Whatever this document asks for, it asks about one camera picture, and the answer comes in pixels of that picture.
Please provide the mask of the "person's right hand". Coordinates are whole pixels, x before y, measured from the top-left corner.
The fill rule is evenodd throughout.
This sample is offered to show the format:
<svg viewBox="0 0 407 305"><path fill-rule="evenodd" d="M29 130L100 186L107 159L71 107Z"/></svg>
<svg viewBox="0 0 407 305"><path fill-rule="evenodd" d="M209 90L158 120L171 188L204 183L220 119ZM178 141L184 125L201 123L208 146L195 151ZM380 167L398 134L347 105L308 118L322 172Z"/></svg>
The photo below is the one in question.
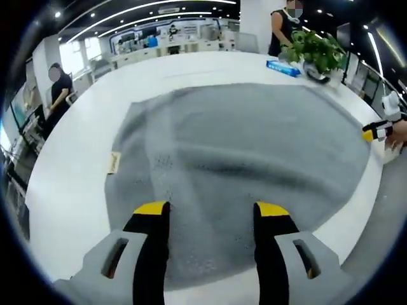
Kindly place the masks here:
<svg viewBox="0 0 407 305"><path fill-rule="evenodd" d="M386 148L394 150L396 147L406 142L407 122L405 120L401 120L397 123L394 123L392 127L393 131L386 138L385 146Z"/></svg>

